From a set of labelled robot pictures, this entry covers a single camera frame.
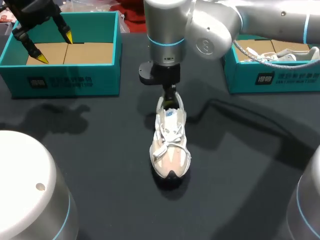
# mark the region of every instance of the teal cardboard box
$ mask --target teal cardboard box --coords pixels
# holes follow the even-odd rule
[[[73,44],[66,44],[54,21],[50,19],[28,32],[34,43],[65,44],[60,64],[39,64],[11,34],[0,58],[0,74],[13,98],[63,98],[77,96],[118,95],[120,90],[122,38],[117,12],[66,12],[61,14],[70,26]],[[97,44],[109,44],[109,50]],[[92,51],[79,50],[91,46]],[[49,59],[57,57],[57,51]],[[69,57],[79,58],[79,63]],[[109,56],[110,61],[102,61]],[[100,63],[90,59],[100,58]]]
[[[238,40],[263,39],[265,38],[250,35],[238,37]],[[297,66],[308,62],[282,61],[280,63],[273,61],[272,63]],[[227,87],[231,94],[320,91],[320,65],[288,70],[272,68],[255,61],[240,62],[234,45],[222,59],[222,65]]]

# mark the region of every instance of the black table surface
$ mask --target black table surface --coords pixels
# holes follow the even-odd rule
[[[192,160],[182,185],[167,190],[150,167],[162,88],[140,83],[148,60],[146,35],[123,34],[119,97],[13,100],[1,80],[0,129],[50,151],[77,205],[79,240],[280,239],[320,143],[319,95],[230,95],[220,62],[189,50],[177,89]]]

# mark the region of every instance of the white sneaker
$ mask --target white sneaker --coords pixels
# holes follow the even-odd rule
[[[320,59],[320,50],[314,46],[309,51],[292,51],[290,49],[282,50],[278,53],[267,52],[259,55],[256,51],[247,47],[246,50],[257,59],[263,62],[283,62],[283,61],[311,61]],[[252,59],[243,60],[242,62],[253,62]]]
[[[314,46],[309,51],[292,51],[290,49],[285,49],[276,54],[279,60],[288,55],[294,56],[295,61],[318,60],[320,59],[320,50],[318,47]]]
[[[150,147],[150,159],[155,172],[164,179],[181,178],[189,169],[185,124],[187,114],[180,95],[175,92],[178,109],[164,109],[164,97],[156,106],[155,132]]]

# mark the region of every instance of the cable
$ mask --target cable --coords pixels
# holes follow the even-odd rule
[[[244,50],[238,43],[237,41],[233,41],[234,45],[240,50],[240,52],[242,52],[244,55],[246,55],[248,58],[260,63],[260,64],[263,64],[263,65],[266,65],[266,66],[269,66],[269,67],[272,67],[272,68],[275,68],[275,69],[287,69],[287,70],[297,70],[297,69],[306,69],[306,68],[310,68],[314,65],[317,65],[317,64],[320,64],[320,59],[316,60],[316,61],[311,61],[311,62],[308,62],[306,64],[302,64],[302,65],[298,65],[298,66],[287,66],[287,65],[277,65],[277,64],[273,64],[273,63],[268,63],[268,62],[265,62],[265,61],[262,61],[260,59],[257,59],[256,57],[254,56],[251,56],[249,55],[249,53],[246,52],[246,50]]]

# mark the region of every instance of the cardboard box flap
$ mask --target cardboard box flap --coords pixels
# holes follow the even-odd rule
[[[50,64],[64,64],[68,44],[58,43],[37,43],[35,46],[42,52]],[[26,65],[45,65],[33,57],[28,57]]]
[[[69,44],[64,64],[111,64],[113,48],[112,43]]]

